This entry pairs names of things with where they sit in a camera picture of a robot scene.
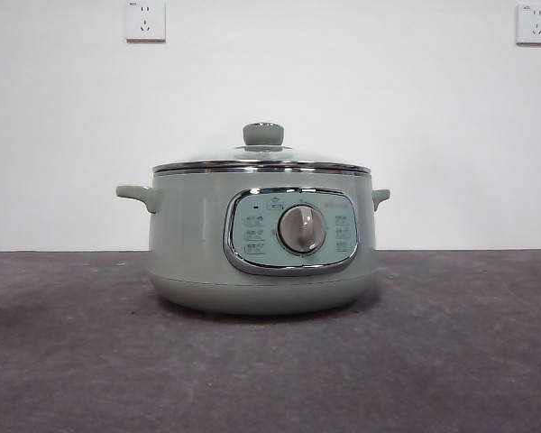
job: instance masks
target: glass lid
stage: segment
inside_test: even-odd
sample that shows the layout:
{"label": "glass lid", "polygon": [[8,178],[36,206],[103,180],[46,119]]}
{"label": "glass lid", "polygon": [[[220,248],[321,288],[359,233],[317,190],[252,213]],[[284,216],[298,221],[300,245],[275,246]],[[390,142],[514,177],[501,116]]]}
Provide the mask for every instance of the glass lid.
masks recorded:
{"label": "glass lid", "polygon": [[198,155],[182,162],[173,162],[154,167],[155,173],[190,171],[248,171],[248,170],[321,170],[352,171],[369,173],[366,167],[313,152],[301,152],[283,146],[284,129],[279,124],[248,124],[243,128],[244,146],[221,152]]}

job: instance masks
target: pot base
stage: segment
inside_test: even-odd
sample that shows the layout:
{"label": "pot base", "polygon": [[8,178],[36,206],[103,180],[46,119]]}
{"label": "pot base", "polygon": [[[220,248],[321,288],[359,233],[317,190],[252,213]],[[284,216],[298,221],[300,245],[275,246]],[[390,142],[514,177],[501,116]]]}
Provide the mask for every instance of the pot base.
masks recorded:
{"label": "pot base", "polygon": [[183,307],[229,314],[307,313],[348,304],[368,288],[371,275],[350,280],[284,285],[229,285],[172,280],[151,274],[164,298]]}

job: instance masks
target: control panel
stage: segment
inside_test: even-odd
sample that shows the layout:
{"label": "control panel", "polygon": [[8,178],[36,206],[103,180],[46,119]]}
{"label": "control panel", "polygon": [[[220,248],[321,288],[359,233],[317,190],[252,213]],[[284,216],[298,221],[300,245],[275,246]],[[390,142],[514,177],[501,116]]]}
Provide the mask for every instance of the control panel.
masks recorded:
{"label": "control panel", "polygon": [[353,203],[330,189],[249,189],[229,205],[224,242],[229,261],[248,273],[331,272],[357,249]]}

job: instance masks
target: pot body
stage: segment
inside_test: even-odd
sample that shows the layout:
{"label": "pot body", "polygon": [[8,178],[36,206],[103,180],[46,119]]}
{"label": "pot body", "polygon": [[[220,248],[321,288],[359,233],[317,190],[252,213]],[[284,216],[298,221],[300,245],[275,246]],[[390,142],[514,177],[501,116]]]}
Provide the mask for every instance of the pot body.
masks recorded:
{"label": "pot body", "polygon": [[[256,189],[325,189],[343,194],[352,203],[356,224],[353,256],[344,266],[317,274],[286,270],[269,275],[238,269],[225,253],[230,206],[242,191]],[[368,289],[375,269],[376,203],[370,174],[159,172],[151,190],[155,213],[151,214],[148,270],[158,292],[173,302],[226,313],[289,314],[343,305]]]}

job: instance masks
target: lid knob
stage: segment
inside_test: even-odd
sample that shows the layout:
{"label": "lid knob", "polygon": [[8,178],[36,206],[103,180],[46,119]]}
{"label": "lid knob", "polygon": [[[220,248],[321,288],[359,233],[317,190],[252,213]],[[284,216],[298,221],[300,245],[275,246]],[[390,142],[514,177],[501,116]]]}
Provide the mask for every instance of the lid knob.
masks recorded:
{"label": "lid knob", "polygon": [[285,130],[279,124],[248,124],[243,128],[243,138],[247,146],[280,146]]}

